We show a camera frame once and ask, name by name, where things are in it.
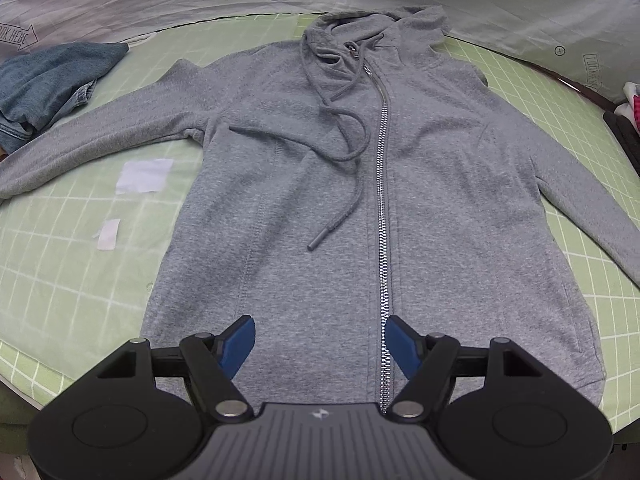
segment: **gray drawstring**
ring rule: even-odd
[[[260,128],[247,128],[244,126],[235,126],[235,125],[229,126],[230,130],[240,134],[268,135],[276,139],[290,140],[290,142],[295,142],[297,144],[301,144],[302,146],[306,146],[310,148],[320,157],[331,162],[347,162],[349,160],[354,160],[356,165],[356,189],[354,190],[353,195],[351,196],[349,202],[344,206],[344,208],[342,208],[342,210],[337,215],[335,215],[331,220],[329,220],[327,224],[325,224],[325,226],[320,230],[320,232],[313,238],[313,240],[309,242],[309,244],[306,246],[306,248],[309,251],[313,251],[316,247],[318,247],[318,245],[322,242],[322,240],[324,240],[324,238],[331,231],[334,231],[334,229],[339,227],[340,224],[342,224],[342,222],[344,222],[351,215],[351,213],[353,213],[353,211],[357,208],[358,204],[360,203],[360,199],[362,198],[362,191],[364,190],[364,184],[360,176],[359,157],[360,155],[362,155],[362,153],[364,153],[364,151],[369,146],[369,142],[371,140],[371,132],[369,131],[369,128],[365,124],[362,117],[360,117],[356,112],[351,112],[350,110],[347,110],[345,108],[335,107],[333,106],[333,101],[338,97],[340,97],[341,95],[343,95],[345,92],[349,91],[357,83],[358,79],[360,78],[364,70],[364,49],[367,48],[374,41],[377,41],[381,37],[382,37],[382,34],[379,34],[363,42],[360,45],[360,47],[358,48],[358,68],[355,74],[353,75],[353,78],[351,78],[351,80],[345,86],[343,86],[337,92],[332,94],[331,97],[327,97],[324,94],[324,92],[322,92],[318,83],[312,78],[311,74],[309,73],[308,67],[305,64],[303,48],[306,45],[306,33],[303,34],[303,37],[300,40],[300,61],[302,62],[302,69],[304,70],[305,76],[308,79],[309,83],[316,90],[316,92],[322,99],[322,104],[319,105],[319,108],[321,110],[329,112],[331,115],[334,116],[338,129],[340,130],[340,133],[342,134],[345,142],[347,143],[347,147],[349,149],[349,152],[347,154],[338,155],[335,153],[330,153],[327,150],[325,150],[322,146],[319,146],[314,142],[310,142],[309,140],[303,139],[302,137],[299,137],[293,134],[286,134],[281,132],[270,132]],[[342,121],[339,118],[340,116],[351,117],[356,121],[358,121],[358,123],[362,127],[364,138],[356,148],[354,148],[351,136],[348,133],[348,130],[344,128],[344,125],[342,124]]]

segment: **metal screw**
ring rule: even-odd
[[[216,405],[216,411],[222,416],[240,416],[248,408],[242,400],[223,400]]]
[[[422,415],[424,408],[413,400],[401,400],[392,406],[391,411],[402,418],[415,418]]]

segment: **arrow sign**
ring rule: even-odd
[[[31,46],[38,41],[33,25],[29,28],[16,27],[15,25],[7,25],[0,23],[0,41],[17,45],[18,50],[22,50]]]

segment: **gray hoodie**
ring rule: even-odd
[[[597,403],[597,327],[541,194],[640,285],[638,229],[471,64],[430,48],[446,27],[439,7],[344,12],[300,41],[180,60],[0,163],[0,200],[191,137],[204,162],[147,306],[153,345],[250,314],[235,382],[255,406],[386,404],[403,380],[381,325],[398,314],[465,345],[508,336]]]

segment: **metal zipper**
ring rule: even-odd
[[[356,60],[360,59],[353,45],[347,44],[347,48]],[[369,79],[373,81],[382,99],[380,129],[376,146],[376,189],[378,196],[378,275],[380,277],[380,408],[386,411],[386,407],[391,402],[391,354],[386,348],[384,337],[385,323],[390,314],[388,233],[385,207],[385,148],[389,128],[389,106],[382,82],[374,75],[373,70],[366,61],[363,68]]]

